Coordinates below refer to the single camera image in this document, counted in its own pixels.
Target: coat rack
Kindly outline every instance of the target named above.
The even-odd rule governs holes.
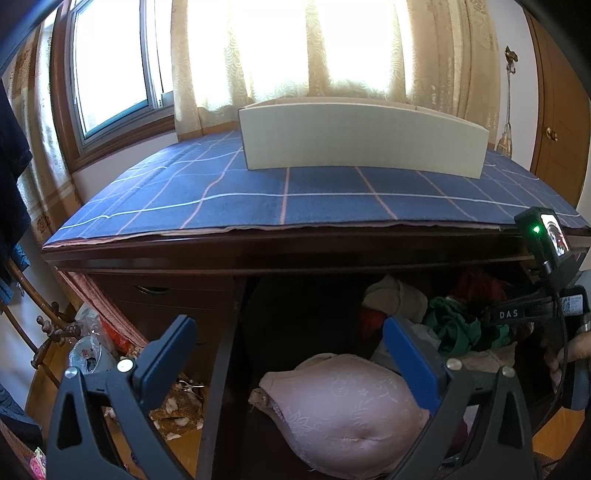
[[[41,316],[37,317],[37,323],[41,326],[41,330],[47,335],[47,340],[45,340],[45,342],[43,342],[43,344],[37,348],[25,330],[23,330],[19,325],[18,320],[10,311],[8,305],[6,305],[2,300],[0,300],[0,313],[6,314],[8,321],[12,324],[28,347],[32,350],[34,355],[33,360],[31,360],[31,365],[33,368],[37,370],[39,367],[41,367],[41,369],[54,383],[54,385],[59,387],[59,380],[43,360],[45,359],[47,351],[49,350],[52,342],[61,346],[65,343],[66,338],[79,339],[81,335],[80,326],[74,324],[74,319],[70,318],[63,312],[60,312],[60,306],[56,301],[49,305],[41,296],[41,294],[35,289],[35,287],[33,287],[31,282],[27,280],[25,275],[23,275],[21,270],[11,258],[8,259],[6,268],[14,280],[21,285],[22,289],[49,318],[49,320],[46,320]]]

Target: curtain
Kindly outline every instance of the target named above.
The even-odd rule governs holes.
[[[173,0],[179,140],[281,97],[423,106],[496,141],[499,53],[486,0]]]
[[[82,203],[57,140],[50,98],[50,49],[55,12],[26,40],[3,76],[12,110],[27,136],[33,160],[18,179],[42,245]]]

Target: drawer handle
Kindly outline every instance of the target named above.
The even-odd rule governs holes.
[[[140,287],[135,286],[141,293],[144,295],[148,295],[150,297],[161,297],[162,295],[166,295],[170,288],[166,287]]]

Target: door knob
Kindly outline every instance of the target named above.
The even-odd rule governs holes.
[[[558,141],[558,133],[556,133],[554,130],[552,130],[550,127],[548,127],[546,129],[546,137],[548,137],[549,139],[557,142]]]

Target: window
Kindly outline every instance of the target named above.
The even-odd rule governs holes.
[[[67,80],[82,150],[170,114],[171,7],[172,0],[73,3]]]

